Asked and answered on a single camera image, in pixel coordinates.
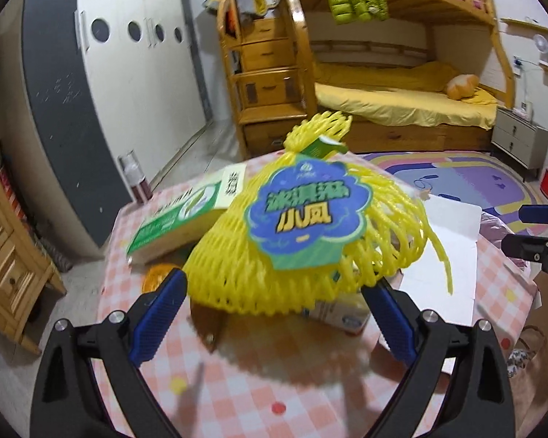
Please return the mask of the orange peel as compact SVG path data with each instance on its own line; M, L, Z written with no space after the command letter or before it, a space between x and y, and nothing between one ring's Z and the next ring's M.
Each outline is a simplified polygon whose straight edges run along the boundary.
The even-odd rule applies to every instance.
M173 269L178 269L178 266L172 263L159 263L150 266L141 284L142 293L156 291Z

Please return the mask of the colourful rainbow rug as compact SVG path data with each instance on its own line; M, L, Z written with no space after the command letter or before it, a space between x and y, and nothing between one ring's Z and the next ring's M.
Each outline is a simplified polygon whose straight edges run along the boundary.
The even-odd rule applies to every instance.
M363 158L398 179L452 201L479 206L514 233L541 235L542 224L523 223L523 205L542 205L541 194L497 158L476 151L367 153Z

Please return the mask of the yellow foam fruit net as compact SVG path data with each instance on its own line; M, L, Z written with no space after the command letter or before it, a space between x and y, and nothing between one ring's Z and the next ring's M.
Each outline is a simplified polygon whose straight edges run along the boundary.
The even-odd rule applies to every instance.
M448 261L423 201L339 161L351 119L324 112L286 136L185 263L192 301L234 314L289 314L410 267L427 245Z

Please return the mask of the grey nightstand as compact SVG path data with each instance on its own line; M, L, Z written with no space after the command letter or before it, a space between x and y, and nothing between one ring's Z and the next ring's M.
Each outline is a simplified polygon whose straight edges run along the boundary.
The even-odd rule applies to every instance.
M518 162L526 170L526 178L537 179L548 154L548 130L513 111L498 108L492 145Z

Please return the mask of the wooden bunk bed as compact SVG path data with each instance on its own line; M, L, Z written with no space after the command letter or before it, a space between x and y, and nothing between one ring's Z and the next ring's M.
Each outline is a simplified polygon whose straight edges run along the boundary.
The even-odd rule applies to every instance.
M302 100L307 115L313 116L320 109L315 91L313 72L313 48L318 45L309 36L306 15L309 12L327 12L327 0L282 0L288 13L286 27L295 43L299 67ZM494 0L387 0L389 13L399 21L421 24L424 27L424 46L404 43L381 43L365 40L323 40L321 45L329 51L345 49L348 53L362 50L381 55L376 62L378 68L410 68L415 61L428 62L437 56L437 40L434 30L445 26L481 27L488 32L492 50L497 57L504 88L484 85L505 107L515 102L515 78L506 51L499 36L499 25ZM402 150L476 150L485 151L491 145L491 135L484 128L454 127L443 124L435 128L410 127L390 128L357 116L352 122L348 141L359 151Z

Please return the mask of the wooden cabinet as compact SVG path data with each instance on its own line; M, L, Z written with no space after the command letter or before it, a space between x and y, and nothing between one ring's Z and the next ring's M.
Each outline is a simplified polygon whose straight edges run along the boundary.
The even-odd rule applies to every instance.
M0 332L36 356L41 350L24 330L45 288L67 294L59 271L31 239L0 181Z

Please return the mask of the pink checkered tablecloth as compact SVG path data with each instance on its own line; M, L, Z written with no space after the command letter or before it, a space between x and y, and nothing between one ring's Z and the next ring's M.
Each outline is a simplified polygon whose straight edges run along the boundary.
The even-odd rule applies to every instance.
M149 211L201 178L188 176L148 205L128 204L118 212L97 322L112 311L127 311L139 297L144 274L132 270L125 251ZM477 249L471 322L487 318L507 355L537 286L483 236ZM185 301L140 372L183 437L362 437L406 371L378 341L373 318L352 336L296 314L234 314L210 353L193 330Z

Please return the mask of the orange plush pillow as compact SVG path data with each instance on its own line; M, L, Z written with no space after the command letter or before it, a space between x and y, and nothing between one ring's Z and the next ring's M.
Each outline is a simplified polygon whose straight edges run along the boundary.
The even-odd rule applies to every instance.
M476 74L459 74L453 77L445 87L446 96L451 100L461 100L474 96L479 85Z

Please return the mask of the yellow bed sheet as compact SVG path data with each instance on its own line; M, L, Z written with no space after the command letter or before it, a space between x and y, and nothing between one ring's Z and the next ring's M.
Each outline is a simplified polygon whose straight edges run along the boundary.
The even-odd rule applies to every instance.
M495 124L496 98L480 87L468 97L449 98L448 83L458 75L455 68L439 61L411 68L313 64L317 102L331 111L388 127L449 124L490 130Z

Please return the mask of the wooden staircase drawers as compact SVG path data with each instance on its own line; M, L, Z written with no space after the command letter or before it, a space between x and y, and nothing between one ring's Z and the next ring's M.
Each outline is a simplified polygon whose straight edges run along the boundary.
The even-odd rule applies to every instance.
M245 159L282 148L307 117L289 11L285 2L263 18L242 12L253 0L221 0L217 33L229 104Z

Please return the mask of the green white medicine box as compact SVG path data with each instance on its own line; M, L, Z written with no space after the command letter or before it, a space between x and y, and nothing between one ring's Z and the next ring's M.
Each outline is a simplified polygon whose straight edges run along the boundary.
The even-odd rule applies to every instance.
M225 166L161 206L136 230L126 250L131 264L144 265L198 241L243 190L245 163Z

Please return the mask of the blue white milk carton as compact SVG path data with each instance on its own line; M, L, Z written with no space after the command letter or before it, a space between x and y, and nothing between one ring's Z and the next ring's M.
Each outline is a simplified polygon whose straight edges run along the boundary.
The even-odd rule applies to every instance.
M313 308L303 308L301 316L323 322L346 333L359 335L371 312L362 294L346 294L335 301L317 301Z

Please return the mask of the spray bottle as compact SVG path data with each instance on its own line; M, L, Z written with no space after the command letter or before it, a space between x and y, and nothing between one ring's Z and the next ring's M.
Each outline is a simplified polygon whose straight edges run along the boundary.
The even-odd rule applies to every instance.
M135 152L131 150L125 155L121 155L118 158L118 161L119 165L121 165L121 170L125 176L125 180L128 183L132 195L138 205L144 205L149 202L152 199L152 191Z

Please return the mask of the small white fan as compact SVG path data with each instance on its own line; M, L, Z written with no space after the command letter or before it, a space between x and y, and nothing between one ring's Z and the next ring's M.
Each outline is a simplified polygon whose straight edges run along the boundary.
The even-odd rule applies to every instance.
M539 63L541 65L548 66L548 40L541 34L535 34L533 41L539 51Z

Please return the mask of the white grey wardrobe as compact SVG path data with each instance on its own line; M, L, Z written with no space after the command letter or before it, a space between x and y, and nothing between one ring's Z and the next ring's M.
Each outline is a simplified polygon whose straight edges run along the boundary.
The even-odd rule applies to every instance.
M102 245L131 201L121 156L153 178L206 122L182 0L24 0L21 50L43 149Z

